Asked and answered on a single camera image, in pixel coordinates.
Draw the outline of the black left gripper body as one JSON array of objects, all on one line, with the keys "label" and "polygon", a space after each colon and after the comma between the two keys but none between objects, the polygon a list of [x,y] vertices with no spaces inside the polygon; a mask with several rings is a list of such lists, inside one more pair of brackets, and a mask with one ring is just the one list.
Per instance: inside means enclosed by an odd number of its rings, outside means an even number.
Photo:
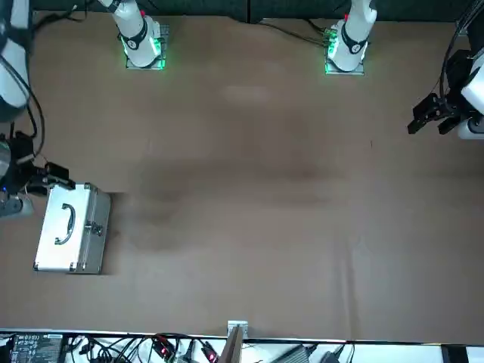
[{"label": "black left gripper body", "polygon": [[440,86],[440,111],[444,120],[473,112],[467,86],[473,66],[471,51],[458,49],[447,61]]}]

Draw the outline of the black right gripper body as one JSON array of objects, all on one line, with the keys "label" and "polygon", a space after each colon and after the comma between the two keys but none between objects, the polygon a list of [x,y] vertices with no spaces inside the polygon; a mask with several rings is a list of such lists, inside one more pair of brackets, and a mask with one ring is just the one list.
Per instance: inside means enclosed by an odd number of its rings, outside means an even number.
[{"label": "black right gripper body", "polygon": [[5,140],[5,192],[19,194],[26,192],[26,184],[32,178],[39,177],[39,168],[34,163],[33,138],[21,131],[16,131]]}]

